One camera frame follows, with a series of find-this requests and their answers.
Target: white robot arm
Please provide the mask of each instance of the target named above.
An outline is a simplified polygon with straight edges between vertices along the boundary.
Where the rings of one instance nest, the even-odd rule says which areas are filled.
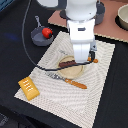
[[[97,50],[94,36],[97,0],[37,0],[37,2],[49,9],[65,10],[75,62],[87,62],[89,51]]]

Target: yellow block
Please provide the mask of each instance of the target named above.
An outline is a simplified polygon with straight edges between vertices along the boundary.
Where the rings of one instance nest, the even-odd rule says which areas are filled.
[[[27,97],[28,101],[32,100],[40,94],[30,77],[26,77],[18,83],[23,90],[25,96]]]

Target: black table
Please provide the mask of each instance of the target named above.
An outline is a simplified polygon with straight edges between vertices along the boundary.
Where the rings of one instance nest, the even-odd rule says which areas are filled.
[[[28,0],[17,0],[0,13],[0,105],[19,114],[32,117],[53,128],[79,128],[78,126],[14,97],[20,86],[18,81],[29,76],[34,65],[27,58],[21,38],[22,21]],[[54,37],[66,28],[48,24],[54,11],[42,8],[35,0],[25,24],[25,43],[31,58],[38,63],[47,47],[32,43],[30,33],[37,27],[35,16],[43,26],[52,28]],[[128,44],[96,36],[96,40],[115,44],[105,85],[93,128],[128,128]]]

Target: black surface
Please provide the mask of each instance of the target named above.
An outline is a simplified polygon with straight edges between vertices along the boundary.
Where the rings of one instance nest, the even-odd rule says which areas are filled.
[[[14,98],[15,93],[20,88],[18,81],[28,76],[34,69],[34,65],[25,55],[21,40],[22,21],[27,4],[28,0],[19,1],[15,6],[0,14],[0,105],[46,123],[53,128],[78,128],[52,113]],[[42,25],[53,30],[54,37],[59,31],[67,32],[66,28],[48,25],[47,20],[52,13],[53,11],[42,8],[36,1],[32,1],[25,24],[25,43],[31,58],[36,63],[49,46],[38,47],[32,43],[30,33],[37,27],[35,16],[40,17]],[[96,40],[115,43],[116,48],[93,128],[127,128],[128,44],[97,36]]]

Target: kitchen towel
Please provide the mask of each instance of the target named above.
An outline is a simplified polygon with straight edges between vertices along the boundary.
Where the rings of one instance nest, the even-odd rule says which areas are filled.
[[[96,45],[95,58],[99,62],[85,65],[83,75],[74,79],[74,81],[85,84],[87,89],[80,89],[64,81],[52,79],[45,75],[45,71],[35,67],[29,76],[40,95],[28,101],[23,91],[19,89],[15,97],[79,127],[92,128],[115,48],[115,44],[98,40],[96,40]],[[73,55],[73,47],[69,34],[60,31],[38,65],[56,68],[57,63],[67,55]]]

